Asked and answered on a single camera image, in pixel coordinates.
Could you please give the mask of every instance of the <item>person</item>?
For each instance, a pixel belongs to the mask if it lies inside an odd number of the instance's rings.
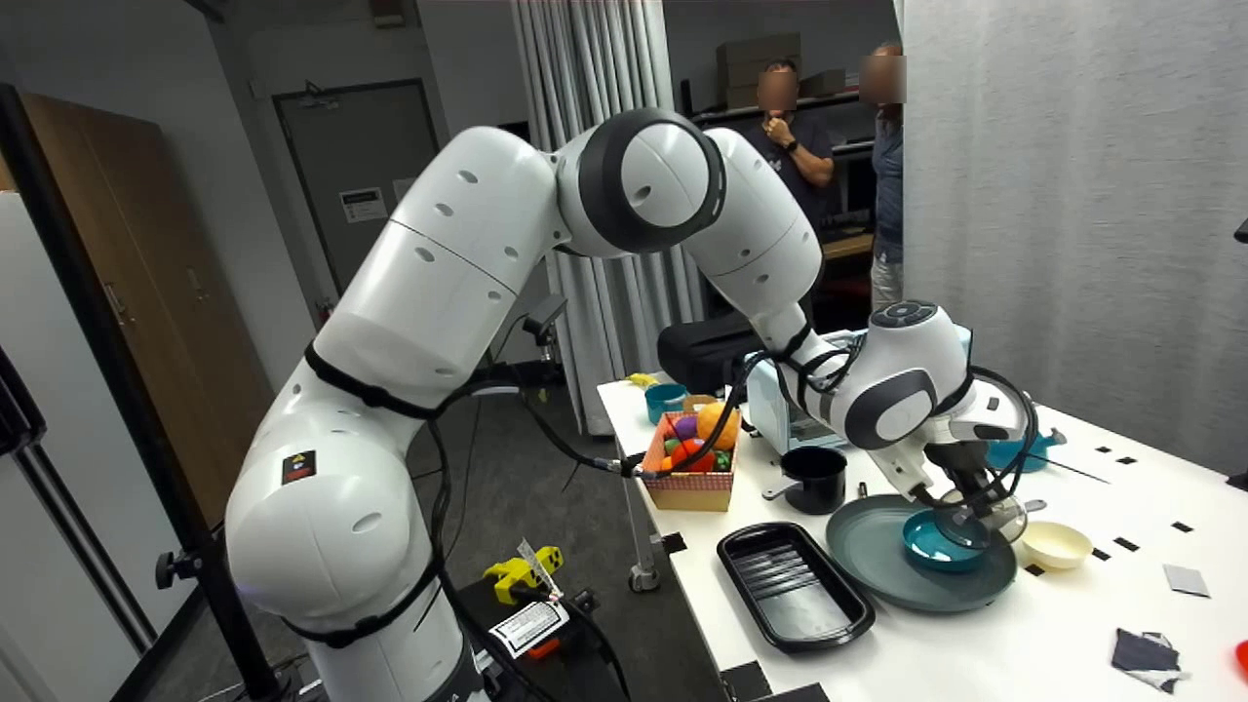
[[[780,173],[791,200],[817,218],[817,192],[831,183],[831,131],[791,113],[796,65],[767,62],[758,87],[763,117],[745,129],[745,140]]]
[[[904,295],[903,272],[903,42],[880,42],[867,62],[867,94],[874,99],[874,263],[870,263],[870,308],[884,308]]]

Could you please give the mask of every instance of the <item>table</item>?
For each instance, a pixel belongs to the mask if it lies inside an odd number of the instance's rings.
[[[630,382],[604,382],[601,402],[626,452],[652,439],[643,393]],[[1151,699],[1168,696],[1116,671],[1116,628],[1164,631],[1179,649],[1182,671],[1173,699],[1248,699],[1248,680],[1234,667],[1238,638],[1248,638],[1248,490],[1228,486],[1222,472],[1179,459],[1131,437],[1096,430],[1079,419],[1040,407],[1040,426],[1060,430],[1066,445],[1048,459],[1090,467],[1108,484],[1077,472],[1030,472],[1017,486],[1047,498],[1035,519],[1079,528],[1108,560],[1090,558],[1077,573],[1026,573],[979,612],[917,615],[878,605],[874,628],[841,653],[783,657],[753,623],[713,547],[748,521],[800,521],[822,543],[828,514],[800,514],[763,490],[780,486],[778,452],[741,437],[735,458],[730,511],[657,511],[658,533],[684,533],[685,551],[670,571],[701,628],[719,671],[760,664],[774,690],[818,684],[828,699],[884,702],[1017,702],[1017,699]],[[858,484],[890,490],[878,467],[849,452],[849,498]],[[1208,599],[1172,592],[1164,564],[1200,571]]]

